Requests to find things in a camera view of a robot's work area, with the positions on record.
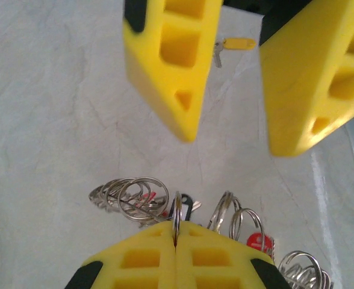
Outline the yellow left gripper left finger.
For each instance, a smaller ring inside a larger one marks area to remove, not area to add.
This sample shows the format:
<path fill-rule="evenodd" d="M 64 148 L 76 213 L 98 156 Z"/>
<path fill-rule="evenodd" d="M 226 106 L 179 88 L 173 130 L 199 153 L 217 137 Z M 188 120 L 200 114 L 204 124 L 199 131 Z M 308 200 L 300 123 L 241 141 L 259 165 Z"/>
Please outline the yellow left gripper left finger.
<path fill-rule="evenodd" d="M 177 289 L 170 222 L 159 223 L 86 259 L 64 289 Z"/>

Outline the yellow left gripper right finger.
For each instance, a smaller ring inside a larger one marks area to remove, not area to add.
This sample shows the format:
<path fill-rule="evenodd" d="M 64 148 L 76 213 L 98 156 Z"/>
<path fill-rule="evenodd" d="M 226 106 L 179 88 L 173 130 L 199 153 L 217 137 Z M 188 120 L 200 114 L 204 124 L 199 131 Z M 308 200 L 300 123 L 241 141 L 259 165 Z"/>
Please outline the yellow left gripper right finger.
<path fill-rule="evenodd" d="M 176 246 L 176 289 L 291 289 L 264 252 L 182 222 Z"/>

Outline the key with yellow tag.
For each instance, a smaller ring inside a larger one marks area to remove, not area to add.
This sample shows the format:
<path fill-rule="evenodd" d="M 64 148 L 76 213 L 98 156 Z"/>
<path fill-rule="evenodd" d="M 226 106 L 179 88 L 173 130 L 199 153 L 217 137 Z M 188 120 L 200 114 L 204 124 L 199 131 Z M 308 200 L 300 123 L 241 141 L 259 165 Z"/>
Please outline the key with yellow tag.
<path fill-rule="evenodd" d="M 216 67 L 222 67 L 220 53 L 222 50 L 249 51 L 256 46 L 256 41 L 249 38 L 225 38 L 217 40 L 214 44 L 213 59 Z"/>

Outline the plain red key tag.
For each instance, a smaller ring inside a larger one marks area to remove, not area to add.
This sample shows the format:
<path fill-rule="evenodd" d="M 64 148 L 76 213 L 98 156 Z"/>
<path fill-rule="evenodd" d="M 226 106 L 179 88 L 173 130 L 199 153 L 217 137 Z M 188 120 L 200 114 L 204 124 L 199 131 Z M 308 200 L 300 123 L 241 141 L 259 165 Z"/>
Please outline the plain red key tag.
<path fill-rule="evenodd" d="M 157 196 L 156 192 L 145 193 L 134 205 L 143 211 L 159 216 L 165 216 L 165 210 L 161 208 L 166 204 L 166 196 Z"/>

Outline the black key tag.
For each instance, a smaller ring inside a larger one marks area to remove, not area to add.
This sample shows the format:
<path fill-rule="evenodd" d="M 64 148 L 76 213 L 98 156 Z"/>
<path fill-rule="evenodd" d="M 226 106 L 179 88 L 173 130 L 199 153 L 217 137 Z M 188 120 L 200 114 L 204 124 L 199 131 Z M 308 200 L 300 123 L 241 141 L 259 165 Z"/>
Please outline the black key tag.
<path fill-rule="evenodd" d="M 184 193 L 181 193 L 181 200 L 182 200 L 181 220 L 182 221 L 190 221 L 191 220 L 191 214 L 192 214 L 192 210 L 193 210 L 194 201 L 189 195 L 184 194 Z M 174 207 L 175 207 L 175 200 L 173 200 L 172 205 L 170 207 L 169 215 L 167 216 L 168 220 L 172 220 L 173 219 Z"/>

